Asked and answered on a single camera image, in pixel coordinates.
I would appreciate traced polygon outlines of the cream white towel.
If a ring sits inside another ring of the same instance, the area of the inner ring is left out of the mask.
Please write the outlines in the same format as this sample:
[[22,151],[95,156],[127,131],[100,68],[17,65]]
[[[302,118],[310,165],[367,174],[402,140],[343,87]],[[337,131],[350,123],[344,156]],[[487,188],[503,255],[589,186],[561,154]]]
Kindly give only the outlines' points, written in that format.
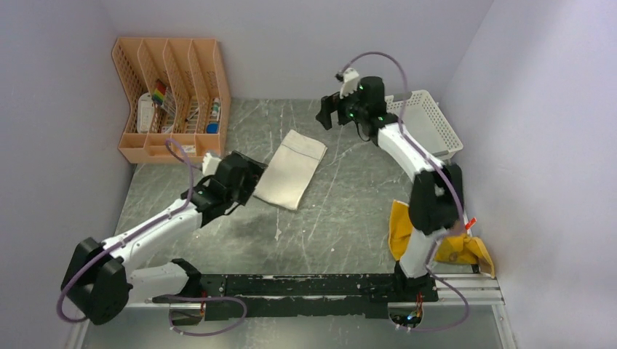
[[289,131],[261,176],[253,195],[269,204],[298,209],[327,146],[318,140]]

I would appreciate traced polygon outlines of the yellow brown towel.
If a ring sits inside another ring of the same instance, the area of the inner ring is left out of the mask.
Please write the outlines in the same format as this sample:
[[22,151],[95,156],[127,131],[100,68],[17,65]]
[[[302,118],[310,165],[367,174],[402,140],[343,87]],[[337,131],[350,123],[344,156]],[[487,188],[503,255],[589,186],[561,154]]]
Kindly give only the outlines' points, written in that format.
[[[389,218],[389,249],[393,258],[407,274],[416,278],[426,274],[426,258],[431,250],[433,239],[416,230],[409,217],[409,206],[395,200]],[[478,265],[482,273],[495,278],[492,258],[479,237],[462,233],[459,236],[446,236],[437,243],[433,257],[436,262],[460,265]]]

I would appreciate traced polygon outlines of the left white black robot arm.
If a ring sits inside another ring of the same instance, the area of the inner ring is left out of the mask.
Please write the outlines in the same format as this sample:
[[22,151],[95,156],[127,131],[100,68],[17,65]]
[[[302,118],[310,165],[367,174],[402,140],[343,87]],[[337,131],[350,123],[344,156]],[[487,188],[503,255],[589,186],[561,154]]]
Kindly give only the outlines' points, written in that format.
[[63,313],[66,299],[84,319],[101,325],[131,303],[192,302],[206,295],[201,273],[183,258],[154,268],[141,265],[174,238],[245,205],[268,166],[234,151],[221,159],[206,155],[203,167],[211,174],[200,181],[190,174],[188,190],[162,212],[117,236],[86,238],[76,246],[60,287],[59,317],[71,321]]

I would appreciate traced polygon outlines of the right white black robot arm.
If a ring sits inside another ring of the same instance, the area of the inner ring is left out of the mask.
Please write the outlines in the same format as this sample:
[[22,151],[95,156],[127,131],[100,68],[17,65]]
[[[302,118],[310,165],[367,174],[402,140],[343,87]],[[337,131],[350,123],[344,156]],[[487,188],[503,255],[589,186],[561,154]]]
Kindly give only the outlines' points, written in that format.
[[358,133],[403,168],[412,184],[407,204],[410,240],[397,262],[392,283],[394,295],[409,301],[428,281],[428,266],[440,239],[464,226],[462,171],[421,146],[405,128],[402,114],[388,112],[382,78],[339,73],[336,79],[341,88],[321,99],[316,120],[326,130],[333,126],[334,113],[339,125],[354,123]]

